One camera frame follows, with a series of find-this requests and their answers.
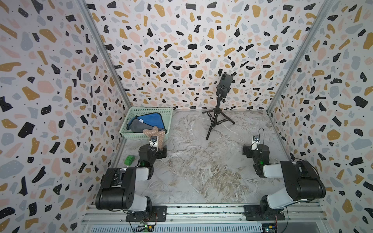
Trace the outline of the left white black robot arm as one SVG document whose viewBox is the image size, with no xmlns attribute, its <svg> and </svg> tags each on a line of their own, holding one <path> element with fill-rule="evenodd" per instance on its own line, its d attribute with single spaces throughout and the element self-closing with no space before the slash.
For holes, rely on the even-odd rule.
<svg viewBox="0 0 373 233">
<path fill-rule="evenodd" d="M 150 180 L 157 159 L 167 157 L 167 147 L 143 145 L 139 149 L 138 165 L 131 168 L 109 168 L 101 181 L 101 187 L 95 200 L 100 210 L 124 210 L 132 212 L 152 212 L 149 197 L 135 193 L 137 182 Z"/>
</svg>

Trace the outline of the striped orange dishcloth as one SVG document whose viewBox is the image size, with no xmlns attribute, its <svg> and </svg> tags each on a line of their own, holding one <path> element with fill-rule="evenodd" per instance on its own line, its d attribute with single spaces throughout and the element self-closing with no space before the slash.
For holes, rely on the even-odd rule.
<svg viewBox="0 0 373 233">
<path fill-rule="evenodd" d="M 149 138 L 151 136 L 158 136 L 158 150 L 163 150 L 165 131 L 159 130 L 157 126 L 154 126 L 152 129 L 144 129 L 143 133 Z"/>
</svg>

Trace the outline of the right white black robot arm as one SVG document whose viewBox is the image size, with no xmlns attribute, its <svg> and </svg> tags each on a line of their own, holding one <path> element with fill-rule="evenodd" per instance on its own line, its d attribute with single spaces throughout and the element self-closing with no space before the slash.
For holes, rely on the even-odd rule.
<svg viewBox="0 0 373 233">
<path fill-rule="evenodd" d="M 269 147 L 258 141 L 244 145 L 242 154 L 253 159 L 253 168 L 260 178 L 282 178 L 284 181 L 281 190 L 263 196 L 259 202 L 257 213 L 263 218 L 280 213 L 292 204 L 325 197 L 326 188 L 308 161 L 294 159 L 271 164 Z"/>
</svg>

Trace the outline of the grey blue microfibre cloth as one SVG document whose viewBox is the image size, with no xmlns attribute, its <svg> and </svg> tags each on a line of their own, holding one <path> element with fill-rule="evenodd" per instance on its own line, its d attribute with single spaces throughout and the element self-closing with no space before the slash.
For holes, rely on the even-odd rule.
<svg viewBox="0 0 373 233">
<path fill-rule="evenodd" d="M 167 133 L 163 118 L 159 113 L 135 116 L 127 123 L 126 129 L 133 133 L 143 133 L 144 129 L 152 129 L 154 126 L 157 126 L 159 130 L 163 130 Z"/>
</svg>

